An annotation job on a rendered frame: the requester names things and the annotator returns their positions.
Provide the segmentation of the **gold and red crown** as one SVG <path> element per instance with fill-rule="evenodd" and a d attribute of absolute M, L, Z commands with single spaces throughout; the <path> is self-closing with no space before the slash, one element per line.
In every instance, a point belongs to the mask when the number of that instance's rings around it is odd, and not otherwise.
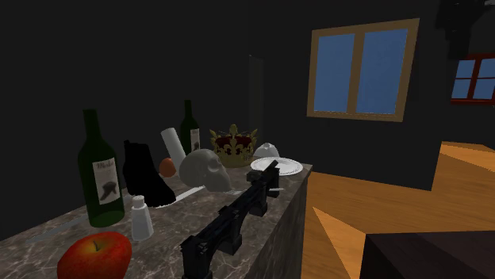
<path fill-rule="evenodd" d="M 235 124 L 231 124 L 228 132 L 209 130 L 213 151 L 225 168 L 239 168 L 253 162 L 257 130 L 239 132 Z"/>

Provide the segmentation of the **white dome-shaped object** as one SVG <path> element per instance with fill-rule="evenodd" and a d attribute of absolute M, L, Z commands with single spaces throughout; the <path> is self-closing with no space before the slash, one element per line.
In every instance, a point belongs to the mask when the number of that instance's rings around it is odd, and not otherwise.
<path fill-rule="evenodd" d="M 263 143 L 254 152 L 254 156 L 265 157 L 279 157 L 278 149 L 272 143 Z"/>

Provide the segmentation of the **white plate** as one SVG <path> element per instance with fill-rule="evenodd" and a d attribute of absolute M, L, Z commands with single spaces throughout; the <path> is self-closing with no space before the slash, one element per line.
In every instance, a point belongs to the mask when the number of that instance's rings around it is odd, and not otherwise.
<path fill-rule="evenodd" d="M 276 161 L 278 164 L 275 166 L 279 169 L 280 176 L 289 176 L 293 174 L 298 174 L 302 171 L 303 166 L 292 159 L 286 159 L 281 157 L 265 157 L 256 159 L 251 163 L 251 168 L 253 170 L 265 170 L 273 161 Z"/>

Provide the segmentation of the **grey skull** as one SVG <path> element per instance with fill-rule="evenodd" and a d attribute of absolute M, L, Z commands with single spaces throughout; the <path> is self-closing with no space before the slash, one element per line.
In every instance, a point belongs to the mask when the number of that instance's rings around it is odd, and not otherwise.
<path fill-rule="evenodd" d="M 210 192 L 232 189 L 230 177 L 217 154 L 209 149 L 189 153 L 179 168 L 179 177 L 189 187 L 204 186 Z"/>

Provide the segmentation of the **silver fork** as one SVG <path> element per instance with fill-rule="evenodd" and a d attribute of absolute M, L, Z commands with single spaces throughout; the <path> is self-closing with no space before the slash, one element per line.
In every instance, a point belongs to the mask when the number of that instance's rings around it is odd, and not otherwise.
<path fill-rule="evenodd" d="M 269 192 L 280 192 L 284 190 L 283 188 L 274 188 L 274 189 L 269 189 Z M 245 190 L 230 190 L 228 192 L 225 192 L 227 194 L 231 194 L 231 195 L 237 195 L 237 194 L 241 194 L 242 192 L 244 192 Z"/>

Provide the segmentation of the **small green wine bottle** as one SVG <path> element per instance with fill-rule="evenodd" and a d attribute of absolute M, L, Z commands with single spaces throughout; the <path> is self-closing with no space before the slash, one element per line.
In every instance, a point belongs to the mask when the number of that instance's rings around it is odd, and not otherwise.
<path fill-rule="evenodd" d="M 201 148 L 200 129 L 197 121 L 193 118 L 191 100 L 185 100 L 185 116 L 180 125 L 180 142 L 185 153 Z"/>

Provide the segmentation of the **white cylinder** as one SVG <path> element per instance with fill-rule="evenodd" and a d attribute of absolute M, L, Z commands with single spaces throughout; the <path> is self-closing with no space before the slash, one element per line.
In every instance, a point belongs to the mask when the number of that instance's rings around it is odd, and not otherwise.
<path fill-rule="evenodd" d="M 161 131 L 160 135 L 166 145 L 167 151 L 173 162 L 175 169 L 179 172 L 183 159 L 186 157 L 182 144 L 178 138 L 178 134 L 174 128 L 167 128 Z"/>

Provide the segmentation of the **silver knife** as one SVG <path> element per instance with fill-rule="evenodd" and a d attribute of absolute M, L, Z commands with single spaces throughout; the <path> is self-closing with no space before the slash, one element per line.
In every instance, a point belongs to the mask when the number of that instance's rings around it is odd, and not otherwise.
<path fill-rule="evenodd" d="M 190 195 L 192 195 L 192 194 L 194 194 L 194 193 L 196 193 L 196 192 L 198 192 L 198 191 L 200 191 L 200 190 L 202 190 L 204 188 L 205 188 L 204 186 L 193 187 L 193 188 L 187 190 L 186 192 L 179 194 L 176 197 L 176 200 L 174 201 L 174 203 L 179 202 L 179 201 L 187 198 L 188 196 L 190 196 Z"/>

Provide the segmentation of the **orange fruit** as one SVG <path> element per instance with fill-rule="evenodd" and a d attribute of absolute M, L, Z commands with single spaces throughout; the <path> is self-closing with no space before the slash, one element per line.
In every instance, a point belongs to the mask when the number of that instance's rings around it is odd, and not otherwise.
<path fill-rule="evenodd" d="M 173 177 L 176 174 L 175 165 L 172 162 L 171 158 L 165 158 L 159 164 L 159 173 L 164 178 Z"/>

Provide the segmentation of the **black boot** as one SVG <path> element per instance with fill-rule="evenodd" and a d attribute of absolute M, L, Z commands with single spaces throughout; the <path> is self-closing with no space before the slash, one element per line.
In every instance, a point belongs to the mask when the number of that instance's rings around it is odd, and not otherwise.
<path fill-rule="evenodd" d="M 174 191 L 159 176 L 146 143 L 124 141 L 125 162 L 123 175 L 129 194 L 144 196 L 148 207 L 159 207 L 176 202 Z"/>

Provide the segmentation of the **wooden framed window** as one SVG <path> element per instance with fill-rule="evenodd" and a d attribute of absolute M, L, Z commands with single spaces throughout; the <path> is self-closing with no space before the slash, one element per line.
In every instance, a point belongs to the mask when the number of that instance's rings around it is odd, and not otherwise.
<path fill-rule="evenodd" d="M 309 117 L 402 122 L 418 18 L 312 31 Z"/>

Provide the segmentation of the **white salt shaker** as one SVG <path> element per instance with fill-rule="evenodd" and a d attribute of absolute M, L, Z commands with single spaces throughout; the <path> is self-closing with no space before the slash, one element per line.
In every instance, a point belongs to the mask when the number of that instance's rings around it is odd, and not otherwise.
<path fill-rule="evenodd" d="M 138 195 L 132 198 L 132 239 L 143 241 L 149 239 L 154 233 L 151 216 L 144 201 L 144 196 Z"/>

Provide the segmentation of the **large green wine bottle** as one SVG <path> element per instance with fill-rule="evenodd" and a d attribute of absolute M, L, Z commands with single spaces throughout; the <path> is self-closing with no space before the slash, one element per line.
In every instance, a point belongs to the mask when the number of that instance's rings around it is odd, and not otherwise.
<path fill-rule="evenodd" d="M 86 140 L 78 166 L 90 225 L 109 227 L 125 216 L 114 149 L 102 138 L 95 109 L 85 109 Z"/>

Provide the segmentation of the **red apple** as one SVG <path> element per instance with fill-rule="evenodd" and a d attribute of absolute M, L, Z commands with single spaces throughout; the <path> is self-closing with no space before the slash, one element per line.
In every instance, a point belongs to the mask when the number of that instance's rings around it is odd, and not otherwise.
<path fill-rule="evenodd" d="M 124 279 L 132 257 L 129 239 L 107 231 L 75 242 L 57 264 L 57 279 Z"/>

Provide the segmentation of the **red framed window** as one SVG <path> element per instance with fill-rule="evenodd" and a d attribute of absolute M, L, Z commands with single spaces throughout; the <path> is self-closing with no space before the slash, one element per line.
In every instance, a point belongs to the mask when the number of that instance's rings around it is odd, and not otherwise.
<path fill-rule="evenodd" d="M 470 54 L 459 61 L 451 104 L 495 106 L 495 52 Z"/>

